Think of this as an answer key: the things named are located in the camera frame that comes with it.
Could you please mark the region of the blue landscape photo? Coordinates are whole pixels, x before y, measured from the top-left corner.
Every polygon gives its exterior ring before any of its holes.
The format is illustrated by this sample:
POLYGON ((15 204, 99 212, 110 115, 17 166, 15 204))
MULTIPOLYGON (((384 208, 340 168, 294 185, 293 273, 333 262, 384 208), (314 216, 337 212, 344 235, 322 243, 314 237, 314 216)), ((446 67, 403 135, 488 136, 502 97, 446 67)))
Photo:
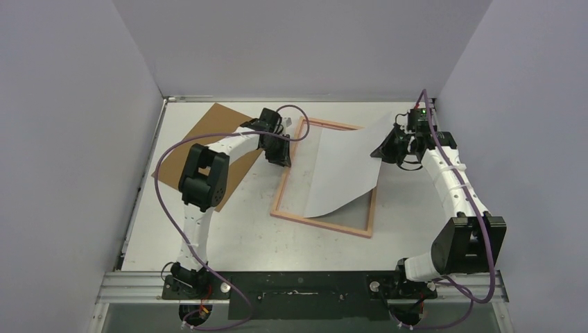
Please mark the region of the blue landscape photo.
POLYGON ((386 114, 358 130, 324 129, 304 216, 329 214, 374 189, 382 159, 371 154, 394 127, 394 116, 386 114))

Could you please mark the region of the pink wooden photo frame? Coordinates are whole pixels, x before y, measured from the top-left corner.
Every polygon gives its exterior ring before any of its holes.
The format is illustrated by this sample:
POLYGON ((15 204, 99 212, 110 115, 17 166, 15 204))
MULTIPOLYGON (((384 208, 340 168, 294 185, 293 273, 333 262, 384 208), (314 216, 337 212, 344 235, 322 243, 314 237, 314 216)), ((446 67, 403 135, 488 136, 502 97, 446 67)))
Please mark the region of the pink wooden photo frame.
POLYGON ((312 185, 318 149, 311 146, 320 145, 320 139, 310 137, 291 144, 290 167, 285 168, 271 205, 270 215, 296 223, 317 228, 342 232, 358 237, 371 238, 376 211, 377 187, 356 197, 345 205, 322 216, 306 218, 291 211, 296 203, 306 203, 304 189, 312 185))

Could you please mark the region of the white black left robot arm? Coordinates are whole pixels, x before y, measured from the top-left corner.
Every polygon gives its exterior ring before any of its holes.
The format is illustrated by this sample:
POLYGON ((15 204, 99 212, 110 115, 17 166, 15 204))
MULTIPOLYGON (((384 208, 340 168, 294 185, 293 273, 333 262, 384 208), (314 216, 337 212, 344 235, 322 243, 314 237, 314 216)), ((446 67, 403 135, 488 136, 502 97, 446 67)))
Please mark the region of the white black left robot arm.
POLYGON ((292 139, 284 132, 288 124, 279 111, 264 108, 255 118, 226 112, 219 117, 198 123, 191 136, 166 150, 153 174, 156 183, 166 182, 164 165, 186 158, 177 175, 184 222, 172 222, 182 245, 166 284, 188 299, 201 298, 211 290, 214 272, 208 267, 207 240, 215 209, 234 190, 231 166, 250 153, 260 152, 271 164, 291 165, 292 139))

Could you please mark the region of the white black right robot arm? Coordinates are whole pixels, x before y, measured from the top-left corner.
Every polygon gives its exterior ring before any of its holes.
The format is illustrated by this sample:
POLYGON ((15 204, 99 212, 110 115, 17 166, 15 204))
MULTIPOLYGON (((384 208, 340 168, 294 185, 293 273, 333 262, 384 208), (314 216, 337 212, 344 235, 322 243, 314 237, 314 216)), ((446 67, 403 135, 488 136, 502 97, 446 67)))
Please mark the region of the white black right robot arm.
POLYGON ((446 216, 446 224, 424 254, 399 261, 401 273, 392 278, 393 291, 402 298, 413 295, 420 283, 447 279, 454 273, 489 273, 489 302, 496 289, 495 265, 506 224, 482 204, 466 175, 458 145, 449 132, 423 127, 409 133, 395 124, 372 153, 385 163, 401 166, 408 155, 417 158, 430 176, 446 216))

